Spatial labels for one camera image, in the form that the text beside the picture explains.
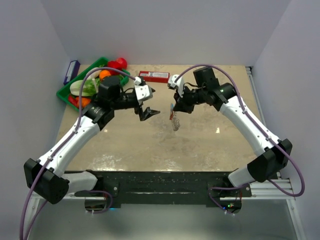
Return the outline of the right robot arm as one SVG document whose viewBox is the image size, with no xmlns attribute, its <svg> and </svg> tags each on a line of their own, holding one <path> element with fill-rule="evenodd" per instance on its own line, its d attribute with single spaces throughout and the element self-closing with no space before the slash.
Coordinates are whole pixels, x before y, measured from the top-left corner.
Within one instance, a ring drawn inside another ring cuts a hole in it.
<svg viewBox="0 0 320 240">
<path fill-rule="evenodd" d="M 283 169 L 288 163 L 292 143 L 269 131 L 238 97 L 235 86 L 228 82 L 220 84 L 212 68 L 199 68 L 193 75 L 196 80 L 194 89 L 189 89 L 177 74 L 169 78 L 167 85 L 175 90 L 173 111 L 190 114 L 196 105 L 213 106 L 233 123 L 256 155 L 245 167 L 228 175 L 228 181 L 222 185 L 223 192 L 233 197 L 242 185 L 253 181 L 262 183 Z"/>
</svg>

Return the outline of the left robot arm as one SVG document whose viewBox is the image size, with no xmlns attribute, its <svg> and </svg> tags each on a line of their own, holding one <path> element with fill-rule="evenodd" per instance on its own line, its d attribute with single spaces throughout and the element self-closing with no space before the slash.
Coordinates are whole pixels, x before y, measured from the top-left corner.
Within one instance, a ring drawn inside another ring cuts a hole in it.
<svg viewBox="0 0 320 240">
<path fill-rule="evenodd" d="M 95 99 L 80 111 L 80 117 L 66 135 L 39 159 L 26 161 L 23 168 L 30 190 L 53 205 L 65 195 L 80 191 L 99 196 L 104 190 L 103 177 L 92 171 L 66 174 L 66 168 L 82 147 L 114 118 L 116 110 L 134 109 L 141 121 L 159 114 L 158 110 L 142 107 L 154 92 L 139 77 L 134 80 L 132 92 L 124 92 L 115 77 L 104 80 Z"/>
</svg>

